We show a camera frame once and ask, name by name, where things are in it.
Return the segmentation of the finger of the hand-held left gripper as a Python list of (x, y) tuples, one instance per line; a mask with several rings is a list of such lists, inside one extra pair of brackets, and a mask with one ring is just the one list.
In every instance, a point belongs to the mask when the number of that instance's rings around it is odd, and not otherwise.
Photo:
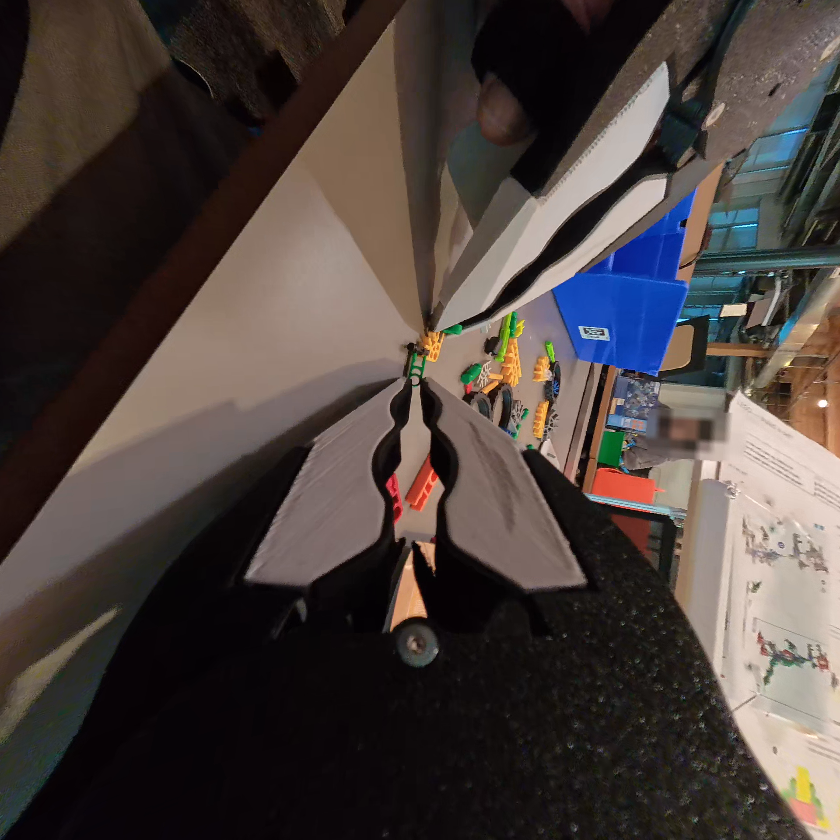
[(560, 227), (641, 156), (669, 95), (669, 69), (662, 62), (546, 196), (534, 196), (508, 176), (450, 270), (429, 325), (449, 328), (466, 326), (475, 316), (487, 319), (483, 312)]
[(665, 199), (669, 174), (624, 174), (577, 207), (558, 227), (542, 210), (500, 235), (442, 295), (436, 328), (475, 329), (509, 314), (597, 261)]

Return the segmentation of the person's left hand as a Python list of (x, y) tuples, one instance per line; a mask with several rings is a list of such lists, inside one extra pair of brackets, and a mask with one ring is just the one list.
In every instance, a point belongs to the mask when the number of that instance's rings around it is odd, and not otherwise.
[(532, 124), (520, 101), (494, 73), (480, 84), (476, 119), (488, 142), (508, 148), (532, 136)]

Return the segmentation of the orange box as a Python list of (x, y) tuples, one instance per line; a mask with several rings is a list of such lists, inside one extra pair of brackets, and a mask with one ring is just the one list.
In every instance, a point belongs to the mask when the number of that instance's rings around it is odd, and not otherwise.
[(653, 505), (657, 486), (654, 479), (630, 475), (612, 467), (600, 467), (595, 472), (590, 493), (598, 497)]

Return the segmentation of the dark grey chair seat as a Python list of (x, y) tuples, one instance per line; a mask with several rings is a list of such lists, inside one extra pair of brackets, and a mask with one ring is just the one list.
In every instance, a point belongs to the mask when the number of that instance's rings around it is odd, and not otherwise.
[(141, 1), (181, 75), (252, 134), (358, 9), (343, 1)]

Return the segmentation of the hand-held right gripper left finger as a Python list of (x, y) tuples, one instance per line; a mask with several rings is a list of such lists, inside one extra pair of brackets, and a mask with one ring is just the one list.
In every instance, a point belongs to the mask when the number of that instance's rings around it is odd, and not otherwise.
[(389, 482), (412, 386), (394, 380), (317, 436), (245, 567), (245, 582), (302, 600), (316, 621), (385, 624), (404, 540)]

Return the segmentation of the blue plastic bin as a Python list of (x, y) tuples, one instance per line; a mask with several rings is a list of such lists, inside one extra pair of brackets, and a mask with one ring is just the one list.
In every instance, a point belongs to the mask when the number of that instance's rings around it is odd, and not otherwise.
[(580, 360), (659, 373), (688, 291), (677, 273), (695, 194), (552, 290)]

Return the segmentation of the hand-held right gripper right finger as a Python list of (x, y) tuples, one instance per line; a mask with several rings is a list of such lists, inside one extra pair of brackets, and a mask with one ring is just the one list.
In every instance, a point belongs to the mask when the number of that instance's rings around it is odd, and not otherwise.
[(584, 590), (587, 577), (530, 468), (543, 458), (434, 380), (419, 394), (443, 485), (434, 561), (414, 550), (428, 620), (451, 634), (508, 623), (550, 635), (539, 598)]

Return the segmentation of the orange connector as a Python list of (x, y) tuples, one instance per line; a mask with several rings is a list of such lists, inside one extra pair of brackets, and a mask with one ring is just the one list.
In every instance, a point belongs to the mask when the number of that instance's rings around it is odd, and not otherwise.
[(431, 454), (428, 454), (416, 473), (414, 481), (405, 494), (405, 502), (414, 511), (423, 511), (433, 489), (438, 482), (438, 475), (431, 463)]

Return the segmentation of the blue printed box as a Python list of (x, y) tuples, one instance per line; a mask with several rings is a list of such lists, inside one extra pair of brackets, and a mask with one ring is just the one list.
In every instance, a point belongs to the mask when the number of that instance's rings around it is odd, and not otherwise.
[(648, 416), (658, 405), (660, 380), (616, 376), (605, 424), (627, 432), (646, 434)]

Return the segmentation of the person's grey trousers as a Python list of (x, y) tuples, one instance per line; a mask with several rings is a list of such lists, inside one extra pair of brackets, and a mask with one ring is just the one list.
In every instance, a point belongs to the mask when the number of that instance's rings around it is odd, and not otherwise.
[(2, 248), (130, 124), (141, 92), (170, 63), (140, 2), (27, 6), (2, 138)]

